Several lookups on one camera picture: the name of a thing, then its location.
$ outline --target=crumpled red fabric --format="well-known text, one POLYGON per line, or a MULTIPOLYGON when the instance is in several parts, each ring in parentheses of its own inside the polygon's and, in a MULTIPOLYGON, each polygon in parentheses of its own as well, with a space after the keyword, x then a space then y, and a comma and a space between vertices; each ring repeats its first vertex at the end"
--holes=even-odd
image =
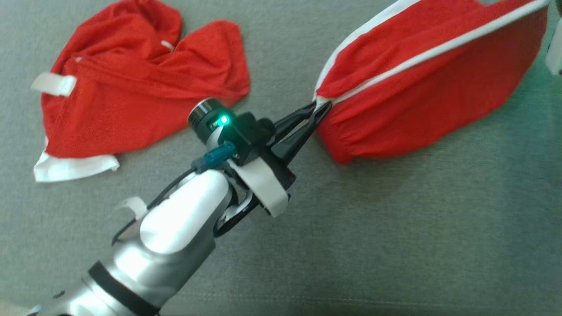
POLYGON ((350 35, 320 76, 316 95, 334 106, 318 132, 332 158, 406 154, 502 106, 540 50, 548 5, 397 1, 350 35), (433 50, 442 45, 450 49, 433 50))
POLYGON ((238 25, 215 21, 179 40, 181 28, 180 13, 156 0, 117 2, 78 26, 51 68, 77 78, 72 94, 42 95, 46 153, 82 158, 145 148, 185 128, 202 99, 231 106, 245 96, 250 77, 238 25))

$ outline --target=red garment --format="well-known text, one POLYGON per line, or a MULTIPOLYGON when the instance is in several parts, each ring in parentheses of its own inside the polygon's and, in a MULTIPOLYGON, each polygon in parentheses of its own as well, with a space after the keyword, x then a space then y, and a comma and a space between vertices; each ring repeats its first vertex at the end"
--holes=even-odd
POLYGON ((156 0, 117 2, 82 23, 51 69, 77 77, 72 94, 42 95, 46 152, 138 150, 185 128, 202 99, 231 106, 246 95, 239 27, 212 22, 178 43, 181 25, 179 12, 156 0))
POLYGON ((335 103, 318 129, 332 157, 405 154, 503 105, 538 54, 548 4, 400 0, 373 18, 317 85, 335 103))

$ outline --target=green led light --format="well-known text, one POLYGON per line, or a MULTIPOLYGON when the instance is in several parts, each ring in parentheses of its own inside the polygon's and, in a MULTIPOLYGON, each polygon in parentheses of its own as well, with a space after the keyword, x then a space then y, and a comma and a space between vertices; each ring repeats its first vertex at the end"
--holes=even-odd
POLYGON ((218 126, 227 125, 229 121, 230 120, 229 120, 228 116, 223 115, 216 121, 216 125, 218 125, 218 126))

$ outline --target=camera lens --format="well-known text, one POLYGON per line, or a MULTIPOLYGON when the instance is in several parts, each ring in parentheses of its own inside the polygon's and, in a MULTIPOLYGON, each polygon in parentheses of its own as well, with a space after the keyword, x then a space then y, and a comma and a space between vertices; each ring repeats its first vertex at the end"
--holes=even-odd
POLYGON ((234 114, 228 110, 219 100, 209 98, 199 102, 193 108, 187 122, 195 131, 197 137, 207 143, 211 133, 219 126, 229 123, 234 114))

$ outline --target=red fabric with white trim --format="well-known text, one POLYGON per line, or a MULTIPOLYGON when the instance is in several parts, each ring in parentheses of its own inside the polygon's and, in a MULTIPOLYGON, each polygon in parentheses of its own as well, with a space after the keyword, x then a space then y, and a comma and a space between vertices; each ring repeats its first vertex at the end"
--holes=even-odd
POLYGON ((340 51, 316 91, 318 96, 336 100, 318 129, 335 161, 405 154, 503 105, 537 56, 546 31, 546 8, 345 100, 338 98, 530 2, 504 0, 484 6, 474 0, 421 0, 340 51))
POLYGON ((46 153, 138 150, 185 128, 202 99, 231 106, 246 95, 238 25, 212 22, 178 42, 181 26, 179 12, 156 0, 117 2, 82 23, 51 69, 77 77, 72 94, 42 95, 46 153))

